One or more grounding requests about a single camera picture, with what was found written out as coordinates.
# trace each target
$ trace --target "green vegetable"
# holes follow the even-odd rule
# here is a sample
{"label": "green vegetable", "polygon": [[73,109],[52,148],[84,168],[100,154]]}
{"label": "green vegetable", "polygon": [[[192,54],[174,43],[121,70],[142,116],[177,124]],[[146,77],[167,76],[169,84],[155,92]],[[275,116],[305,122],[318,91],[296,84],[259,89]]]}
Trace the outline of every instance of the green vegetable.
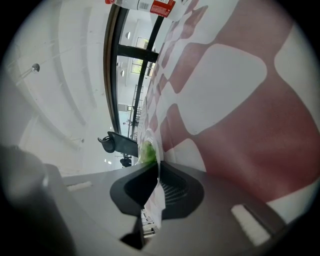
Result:
{"label": "green vegetable", "polygon": [[148,163],[148,162],[156,162],[157,156],[154,147],[152,146],[150,141],[145,141],[142,143],[140,149],[139,162],[140,163]]}

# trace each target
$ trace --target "black chair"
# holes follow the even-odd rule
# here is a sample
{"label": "black chair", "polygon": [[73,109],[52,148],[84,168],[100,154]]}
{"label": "black chair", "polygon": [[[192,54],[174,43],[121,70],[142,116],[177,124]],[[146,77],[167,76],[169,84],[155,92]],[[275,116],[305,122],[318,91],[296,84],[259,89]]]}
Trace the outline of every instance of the black chair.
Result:
{"label": "black chair", "polygon": [[102,144],[103,149],[108,153],[114,151],[138,157],[138,144],[133,139],[117,134],[113,131],[108,131],[108,136],[103,139],[98,138]]}

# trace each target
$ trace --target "product label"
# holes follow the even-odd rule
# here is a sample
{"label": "product label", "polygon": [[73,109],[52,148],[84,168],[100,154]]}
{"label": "product label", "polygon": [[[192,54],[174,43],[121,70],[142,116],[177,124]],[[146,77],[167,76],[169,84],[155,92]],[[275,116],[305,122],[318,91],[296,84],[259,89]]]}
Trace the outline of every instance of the product label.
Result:
{"label": "product label", "polygon": [[175,6],[175,3],[174,0],[155,0],[152,4],[150,13],[167,18]]}
{"label": "product label", "polygon": [[174,0],[140,0],[137,9],[167,18],[175,3]]}

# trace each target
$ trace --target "red label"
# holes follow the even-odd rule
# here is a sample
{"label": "red label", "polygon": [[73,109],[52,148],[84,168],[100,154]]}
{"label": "red label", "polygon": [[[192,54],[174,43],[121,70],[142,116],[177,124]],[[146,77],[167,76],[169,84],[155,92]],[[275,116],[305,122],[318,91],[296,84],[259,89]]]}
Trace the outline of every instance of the red label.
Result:
{"label": "red label", "polygon": [[152,7],[151,7],[151,10],[150,10],[150,13],[158,14],[160,16],[167,18],[168,15],[171,13],[171,10],[175,6],[175,3],[176,2],[174,0],[169,0],[168,3],[154,0]]}

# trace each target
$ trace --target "window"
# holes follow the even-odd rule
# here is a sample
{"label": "window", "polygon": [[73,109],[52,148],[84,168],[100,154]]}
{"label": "window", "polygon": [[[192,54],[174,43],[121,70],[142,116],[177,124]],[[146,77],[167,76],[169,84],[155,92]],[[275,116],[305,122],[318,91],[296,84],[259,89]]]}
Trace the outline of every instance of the window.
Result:
{"label": "window", "polygon": [[[147,45],[148,45],[149,40],[142,38],[142,37],[138,37],[137,41],[136,41],[136,47],[142,48],[142,49],[147,49]],[[140,74],[141,73],[141,67],[142,67],[142,59],[137,59],[134,58],[132,61],[132,66],[131,66],[131,72],[135,73],[135,74]],[[152,74],[154,73],[154,68],[155,68],[155,63],[152,62],[148,62],[147,64],[147,68],[145,70],[145,76],[148,77],[152,77]]]}

